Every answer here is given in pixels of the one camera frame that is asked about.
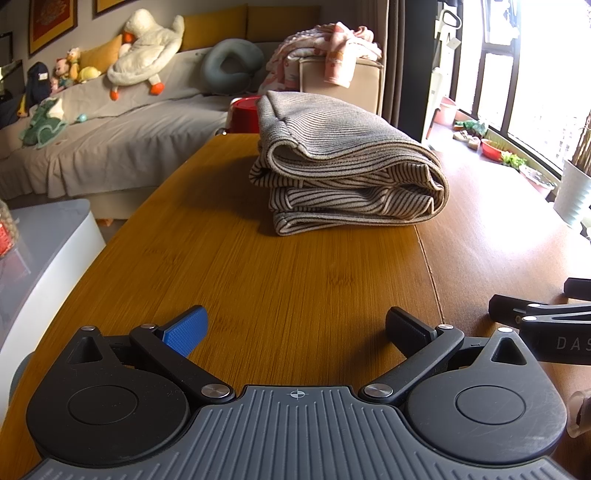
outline gray gripper plate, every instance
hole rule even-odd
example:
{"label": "gray gripper plate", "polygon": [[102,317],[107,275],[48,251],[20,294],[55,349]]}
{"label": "gray gripper plate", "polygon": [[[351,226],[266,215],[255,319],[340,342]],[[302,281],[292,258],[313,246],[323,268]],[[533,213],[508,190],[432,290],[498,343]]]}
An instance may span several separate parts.
{"label": "gray gripper plate", "polygon": [[552,461],[484,468],[433,452],[398,410],[357,400],[347,387],[248,386],[203,407],[168,449],[132,465],[92,469],[41,462],[28,480],[558,480]]}

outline metal screw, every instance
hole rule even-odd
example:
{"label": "metal screw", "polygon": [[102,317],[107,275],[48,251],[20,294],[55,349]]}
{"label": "metal screw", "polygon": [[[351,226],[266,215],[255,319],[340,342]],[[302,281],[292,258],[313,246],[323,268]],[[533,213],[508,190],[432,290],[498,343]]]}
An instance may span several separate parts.
{"label": "metal screw", "polygon": [[372,398],[386,398],[392,395],[394,390],[384,383],[372,383],[363,388],[363,393]]}
{"label": "metal screw", "polygon": [[201,389],[201,393],[207,398],[223,398],[230,394],[230,389],[221,383],[210,383]]}

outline green leaves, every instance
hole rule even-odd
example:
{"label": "green leaves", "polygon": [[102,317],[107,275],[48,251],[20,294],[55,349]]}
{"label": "green leaves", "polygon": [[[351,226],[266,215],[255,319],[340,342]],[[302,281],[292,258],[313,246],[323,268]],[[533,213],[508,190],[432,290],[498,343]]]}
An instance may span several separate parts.
{"label": "green leaves", "polygon": [[519,170],[521,165],[525,165],[527,160],[524,158],[519,157],[511,152],[501,152],[501,158],[503,160],[503,165],[507,167],[512,167],[516,170]]}

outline crosshair marking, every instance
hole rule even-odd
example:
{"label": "crosshair marking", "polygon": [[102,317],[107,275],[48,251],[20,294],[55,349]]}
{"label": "crosshair marking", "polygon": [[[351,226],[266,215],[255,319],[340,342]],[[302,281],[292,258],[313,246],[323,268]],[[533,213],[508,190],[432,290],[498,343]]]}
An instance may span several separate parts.
{"label": "crosshair marking", "polygon": [[307,395],[307,393],[302,392],[302,390],[294,390],[293,392],[288,393],[288,395],[292,398],[295,398],[296,400],[299,400],[303,398],[304,395]]}

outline green plush toy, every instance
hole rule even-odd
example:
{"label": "green plush toy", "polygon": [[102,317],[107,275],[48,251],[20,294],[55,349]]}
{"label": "green plush toy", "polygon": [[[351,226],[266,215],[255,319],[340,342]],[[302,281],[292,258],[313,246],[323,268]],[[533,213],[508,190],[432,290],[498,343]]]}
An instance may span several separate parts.
{"label": "green plush toy", "polygon": [[23,147],[42,148],[65,129],[67,122],[63,121],[64,110],[61,98],[50,98],[42,102],[31,118],[29,127],[21,132]]}

